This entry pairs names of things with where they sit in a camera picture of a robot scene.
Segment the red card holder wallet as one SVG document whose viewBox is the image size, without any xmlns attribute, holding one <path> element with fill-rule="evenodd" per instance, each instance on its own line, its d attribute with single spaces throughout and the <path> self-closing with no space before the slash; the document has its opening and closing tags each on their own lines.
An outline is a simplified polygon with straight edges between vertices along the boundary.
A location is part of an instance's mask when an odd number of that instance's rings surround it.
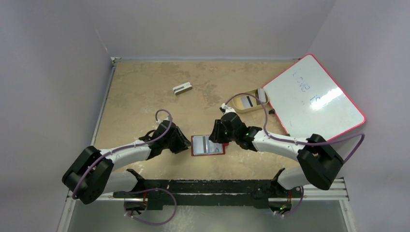
<svg viewBox="0 0 410 232">
<path fill-rule="evenodd" d="M 209 135 L 195 135 L 191 137 L 191 155 L 193 157 L 223 155 L 228 145 L 210 141 Z"/>
</svg>

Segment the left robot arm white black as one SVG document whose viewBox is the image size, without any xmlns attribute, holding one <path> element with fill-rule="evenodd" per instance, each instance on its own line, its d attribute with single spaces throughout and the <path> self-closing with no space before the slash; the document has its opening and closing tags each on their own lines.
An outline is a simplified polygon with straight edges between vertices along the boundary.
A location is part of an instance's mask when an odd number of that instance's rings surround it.
<svg viewBox="0 0 410 232">
<path fill-rule="evenodd" d="M 113 182 L 111 173 L 129 164 L 152 159 L 169 150 L 173 154 L 189 149 L 191 142 L 172 121 L 162 121 L 156 130 L 149 131 L 134 142 L 111 149 L 87 146 L 62 177 L 62 183 L 84 204 L 94 202 Z"/>
</svg>

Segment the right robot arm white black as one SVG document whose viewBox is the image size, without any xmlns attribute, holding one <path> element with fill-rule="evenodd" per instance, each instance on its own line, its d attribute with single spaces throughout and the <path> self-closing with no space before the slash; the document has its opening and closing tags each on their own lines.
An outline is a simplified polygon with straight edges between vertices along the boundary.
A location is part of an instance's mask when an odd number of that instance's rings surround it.
<svg viewBox="0 0 410 232">
<path fill-rule="evenodd" d="M 326 142 L 322 136 L 312 134 L 307 139 L 311 145 L 286 143 L 286 136 L 282 135 L 278 138 L 275 140 L 271 134 L 266 135 L 260 127 L 246 126 L 233 112 L 216 119 L 209 136 L 213 143 L 235 142 L 244 150 L 273 153 L 297 161 L 297 167 L 279 171 L 274 177 L 271 190 L 276 196 L 282 197 L 290 189 L 308 184 L 321 190 L 331 187 L 344 161 L 330 145 L 319 145 Z"/>
</svg>

